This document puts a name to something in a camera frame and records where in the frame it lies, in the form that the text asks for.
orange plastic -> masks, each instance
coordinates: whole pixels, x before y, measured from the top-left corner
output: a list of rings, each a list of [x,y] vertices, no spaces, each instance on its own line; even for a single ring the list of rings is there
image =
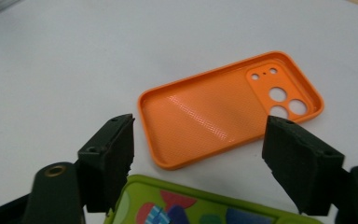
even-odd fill
[[[284,90],[282,102],[269,91]],[[289,102],[307,111],[296,114]],[[286,54],[273,51],[144,92],[138,109],[151,156],[174,170],[260,139],[273,106],[295,122],[324,109],[319,93]]]

